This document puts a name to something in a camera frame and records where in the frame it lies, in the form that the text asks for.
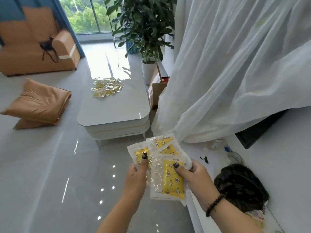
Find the sofa armrest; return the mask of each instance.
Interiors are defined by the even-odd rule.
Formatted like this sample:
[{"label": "sofa armrest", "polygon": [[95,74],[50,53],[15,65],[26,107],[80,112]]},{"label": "sofa armrest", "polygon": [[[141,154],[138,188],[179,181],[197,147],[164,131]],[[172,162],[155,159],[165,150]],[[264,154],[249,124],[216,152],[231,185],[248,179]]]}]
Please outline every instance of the sofa armrest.
[{"label": "sofa armrest", "polygon": [[76,43],[67,29],[63,29],[58,33],[52,42],[52,46],[56,50],[60,59],[71,58],[76,49]]}]

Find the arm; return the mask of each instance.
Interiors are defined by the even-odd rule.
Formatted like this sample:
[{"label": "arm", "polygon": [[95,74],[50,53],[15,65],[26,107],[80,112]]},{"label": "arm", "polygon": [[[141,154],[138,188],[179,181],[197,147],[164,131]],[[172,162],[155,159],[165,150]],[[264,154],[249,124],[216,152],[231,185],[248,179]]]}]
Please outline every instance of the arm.
[{"label": "arm", "polygon": [[[174,167],[188,181],[191,191],[203,211],[206,212],[209,205],[220,196],[206,168],[195,160],[193,161],[193,172],[176,164]],[[253,219],[225,199],[222,199],[214,210],[211,212],[211,217],[222,233],[263,233]]]},{"label": "arm", "polygon": [[109,215],[103,220],[97,233],[126,233],[146,189],[148,157],[143,155],[142,158],[138,171],[134,163],[130,166],[125,179],[123,195]]}]

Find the white curtain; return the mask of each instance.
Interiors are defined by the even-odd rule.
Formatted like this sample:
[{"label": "white curtain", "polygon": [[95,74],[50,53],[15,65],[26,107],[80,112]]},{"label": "white curtain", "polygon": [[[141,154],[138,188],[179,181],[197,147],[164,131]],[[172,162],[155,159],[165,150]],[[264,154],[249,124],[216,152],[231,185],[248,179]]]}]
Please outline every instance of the white curtain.
[{"label": "white curtain", "polygon": [[204,142],[311,105],[310,0],[192,0],[186,22],[178,1],[154,135]]}]

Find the coffee table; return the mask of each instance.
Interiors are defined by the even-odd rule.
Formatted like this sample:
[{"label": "coffee table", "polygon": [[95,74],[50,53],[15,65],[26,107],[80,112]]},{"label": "coffee table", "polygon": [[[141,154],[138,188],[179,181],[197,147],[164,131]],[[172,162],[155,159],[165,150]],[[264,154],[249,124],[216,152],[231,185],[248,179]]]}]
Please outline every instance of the coffee table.
[{"label": "coffee table", "polygon": [[93,98],[92,83],[86,85],[77,121],[96,140],[143,134],[150,127],[150,104],[142,76],[141,56],[123,52],[114,62],[108,57],[104,72],[98,76],[122,80],[124,88],[110,97]]}]

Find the sofa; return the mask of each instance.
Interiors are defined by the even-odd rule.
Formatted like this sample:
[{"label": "sofa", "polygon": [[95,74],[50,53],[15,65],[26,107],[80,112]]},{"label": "sofa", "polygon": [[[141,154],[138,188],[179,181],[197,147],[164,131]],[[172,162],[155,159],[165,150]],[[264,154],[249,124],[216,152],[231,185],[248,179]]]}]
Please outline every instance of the sofa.
[{"label": "sofa", "polygon": [[[6,76],[75,70],[80,53],[66,29],[59,29],[48,7],[23,7],[26,20],[0,22],[0,72]],[[52,40],[54,51],[41,48],[40,43]]]}]

